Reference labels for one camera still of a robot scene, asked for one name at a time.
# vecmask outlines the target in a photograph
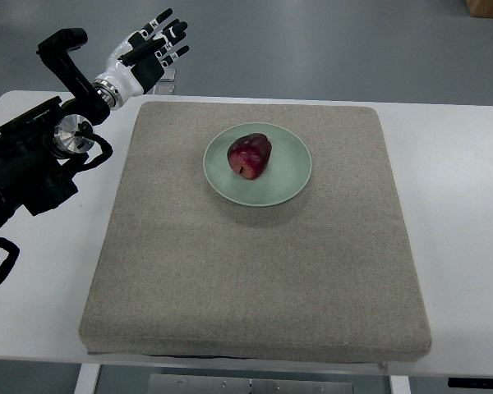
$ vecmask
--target fabric mat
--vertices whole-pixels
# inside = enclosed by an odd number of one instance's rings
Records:
[[[205,179],[221,131],[268,122],[312,157],[267,208]],[[416,360],[431,334],[380,120],[364,107],[146,103],[80,327],[90,352]]]

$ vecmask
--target ceramic plate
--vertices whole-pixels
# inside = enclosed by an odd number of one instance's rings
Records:
[[[269,165],[253,181],[236,174],[227,160],[228,147],[239,137],[262,133],[272,144]],[[217,135],[203,158],[206,179],[223,197],[253,207],[280,204],[295,196],[311,177],[311,154],[292,132],[269,123],[245,123]]]

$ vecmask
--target red apple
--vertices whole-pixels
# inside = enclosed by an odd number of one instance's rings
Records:
[[[228,148],[230,168],[248,180],[259,177],[269,163],[272,144],[266,135],[253,133],[234,141]]]

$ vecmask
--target white table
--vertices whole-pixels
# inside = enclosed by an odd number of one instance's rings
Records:
[[[54,95],[0,99],[0,125]],[[77,329],[141,104],[151,100],[362,105],[382,123],[431,326],[431,353],[414,363],[311,364],[88,355]],[[0,359],[152,364],[212,369],[493,377],[493,108],[146,95],[96,128],[114,147],[80,173],[79,193],[52,212],[24,208],[0,230],[21,248],[0,286]]]

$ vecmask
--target robotic arm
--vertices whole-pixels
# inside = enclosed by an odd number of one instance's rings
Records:
[[[174,20],[168,9],[141,30],[129,34],[111,53],[106,71],[91,84],[76,68],[68,53],[87,42],[83,29],[64,29],[39,44],[44,65],[69,89],[74,98],[59,97],[32,108],[0,126],[0,227],[24,205],[32,215],[56,208],[78,192],[72,178],[95,168],[112,154],[109,143],[96,135],[110,111],[131,97],[149,91],[164,69],[188,51],[173,47],[186,37],[187,23]],[[87,153],[99,144],[102,153]],[[8,256],[0,264],[0,284],[20,253],[12,242],[0,238]]]

